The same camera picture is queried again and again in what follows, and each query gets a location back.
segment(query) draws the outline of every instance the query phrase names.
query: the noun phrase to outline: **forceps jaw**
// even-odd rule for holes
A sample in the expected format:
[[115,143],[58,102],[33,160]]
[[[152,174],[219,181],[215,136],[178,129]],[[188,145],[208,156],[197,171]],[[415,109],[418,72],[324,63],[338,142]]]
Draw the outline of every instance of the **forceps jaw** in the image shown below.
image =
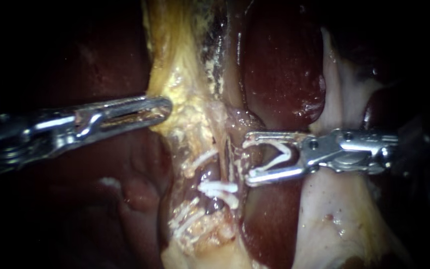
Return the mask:
[[146,96],[44,109],[0,119],[0,174],[28,163],[163,122],[170,100]]
[[[270,144],[276,147],[286,158],[275,158],[268,164],[257,167],[249,171],[245,178],[245,184],[249,187],[258,187],[266,184],[282,182],[293,178],[302,177],[317,170],[317,166],[310,166],[306,163],[302,149],[303,142],[314,139],[313,135],[301,132],[248,132],[245,136],[243,147],[252,145]],[[291,151],[294,148],[298,151],[298,161],[293,166],[271,169],[278,163],[291,159]]]
[[390,148],[398,144],[397,136],[392,133],[344,129],[334,129],[320,137],[297,132],[252,132],[246,138],[258,140],[258,143],[291,143],[299,151],[295,165],[271,170],[252,169],[245,179],[245,184],[251,187],[302,178],[316,172],[320,166],[337,173],[365,171],[368,174],[379,174],[386,169],[378,160],[379,154],[389,155]]

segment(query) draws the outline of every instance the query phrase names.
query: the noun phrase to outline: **surgical forceps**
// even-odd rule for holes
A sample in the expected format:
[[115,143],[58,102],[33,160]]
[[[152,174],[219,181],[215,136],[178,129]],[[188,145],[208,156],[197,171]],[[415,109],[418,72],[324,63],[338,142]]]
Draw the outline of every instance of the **surgical forceps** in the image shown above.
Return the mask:
[[34,161],[168,118],[172,103],[146,96],[43,109],[28,115],[0,115],[0,174]]

